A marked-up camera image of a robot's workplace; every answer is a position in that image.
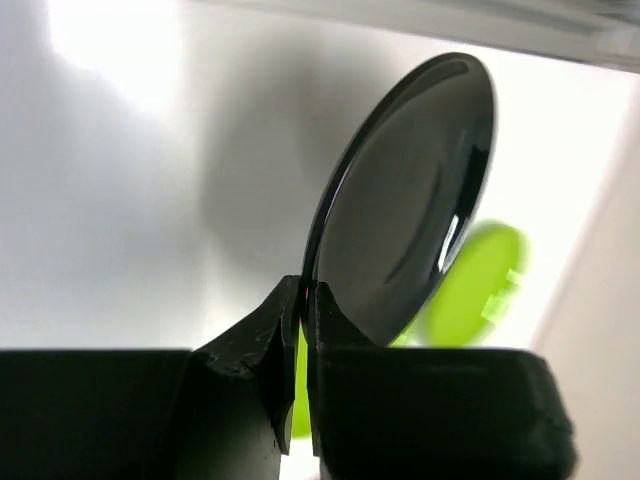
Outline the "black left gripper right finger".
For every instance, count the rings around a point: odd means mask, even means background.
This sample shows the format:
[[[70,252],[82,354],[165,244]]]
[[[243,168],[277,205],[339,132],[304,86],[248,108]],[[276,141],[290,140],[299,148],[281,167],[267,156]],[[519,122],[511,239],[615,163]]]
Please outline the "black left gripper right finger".
[[[314,452],[324,479],[567,479],[578,455],[548,363],[526,350],[389,348],[309,295]]]

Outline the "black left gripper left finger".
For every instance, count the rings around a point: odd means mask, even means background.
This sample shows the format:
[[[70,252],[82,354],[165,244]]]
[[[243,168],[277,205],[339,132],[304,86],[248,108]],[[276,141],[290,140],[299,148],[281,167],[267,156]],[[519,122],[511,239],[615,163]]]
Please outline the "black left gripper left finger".
[[[275,479],[299,280],[196,350],[3,350],[5,479]]]

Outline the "black plate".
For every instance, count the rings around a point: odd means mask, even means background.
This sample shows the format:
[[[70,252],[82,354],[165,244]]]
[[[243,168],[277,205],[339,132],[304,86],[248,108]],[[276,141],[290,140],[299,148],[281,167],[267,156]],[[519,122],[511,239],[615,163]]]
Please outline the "black plate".
[[[336,165],[302,278],[325,284],[373,343],[395,340],[454,263],[488,176],[495,115],[486,66],[441,54],[386,93]]]

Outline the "green plate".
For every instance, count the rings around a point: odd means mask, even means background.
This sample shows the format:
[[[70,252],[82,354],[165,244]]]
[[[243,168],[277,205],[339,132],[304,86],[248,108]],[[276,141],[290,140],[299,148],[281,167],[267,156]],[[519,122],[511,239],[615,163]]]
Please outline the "green plate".
[[[475,225],[431,299],[390,345],[479,344],[506,316],[527,271],[528,255],[522,230],[497,221]]]

